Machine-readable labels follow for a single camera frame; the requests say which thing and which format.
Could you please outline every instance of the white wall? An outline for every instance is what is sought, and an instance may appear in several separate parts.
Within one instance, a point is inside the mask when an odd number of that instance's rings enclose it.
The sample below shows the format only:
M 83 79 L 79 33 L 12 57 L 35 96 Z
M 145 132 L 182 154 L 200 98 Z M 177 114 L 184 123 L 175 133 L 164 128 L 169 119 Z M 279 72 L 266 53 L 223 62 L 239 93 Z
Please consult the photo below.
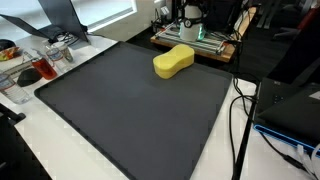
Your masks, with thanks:
M 154 0 L 136 0 L 136 5 L 136 13 L 96 30 L 94 34 L 113 40 L 127 41 L 151 26 L 151 20 L 155 18 L 155 8 L 159 11 L 159 8 L 165 5 L 165 0 L 156 3 Z

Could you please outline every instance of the gray rubber mat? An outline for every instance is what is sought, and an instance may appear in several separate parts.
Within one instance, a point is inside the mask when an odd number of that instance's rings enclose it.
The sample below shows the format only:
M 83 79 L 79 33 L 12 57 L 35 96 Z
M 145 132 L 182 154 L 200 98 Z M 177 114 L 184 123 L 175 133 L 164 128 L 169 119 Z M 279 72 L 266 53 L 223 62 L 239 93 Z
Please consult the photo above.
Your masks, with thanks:
M 193 64 L 163 80 L 157 55 L 121 42 L 35 94 L 128 178 L 189 179 L 232 75 Z

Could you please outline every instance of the sponge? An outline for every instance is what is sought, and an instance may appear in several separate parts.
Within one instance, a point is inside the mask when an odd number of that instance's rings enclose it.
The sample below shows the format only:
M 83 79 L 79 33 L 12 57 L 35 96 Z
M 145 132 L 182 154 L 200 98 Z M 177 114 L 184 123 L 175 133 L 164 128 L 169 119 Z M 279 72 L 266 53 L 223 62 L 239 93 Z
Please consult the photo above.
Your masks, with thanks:
M 194 50 L 187 45 L 179 44 L 169 52 L 153 59 L 155 72 L 163 79 L 169 79 L 178 71 L 192 65 Z

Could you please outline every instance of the floor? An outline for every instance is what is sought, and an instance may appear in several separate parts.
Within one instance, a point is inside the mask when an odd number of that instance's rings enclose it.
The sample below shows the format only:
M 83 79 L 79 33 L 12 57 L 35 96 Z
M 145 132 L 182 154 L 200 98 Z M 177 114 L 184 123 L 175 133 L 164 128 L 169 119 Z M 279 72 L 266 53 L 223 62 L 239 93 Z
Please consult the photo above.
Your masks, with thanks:
M 278 41 L 272 41 L 271 39 L 273 35 L 279 31 L 280 27 L 296 27 L 298 22 L 295 20 L 297 13 L 281 12 L 280 9 L 282 6 L 283 5 L 279 7 L 269 30 L 256 28 L 259 16 L 255 16 L 253 23 L 247 30 L 248 38 L 244 39 L 239 72 L 251 73 L 261 79 L 267 76 L 285 55 L 292 43 L 292 39 L 282 39 Z M 127 42 L 162 53 L 170 50 L 170 48 L 152 44 L 150 38 L 153 35 L 152 30 L 147 29 Z M 233 63 L 225 64 L 200 56 L 196 56 L 195 60 L 197 63 L 223 70 L 230 70 L 233 65 Z

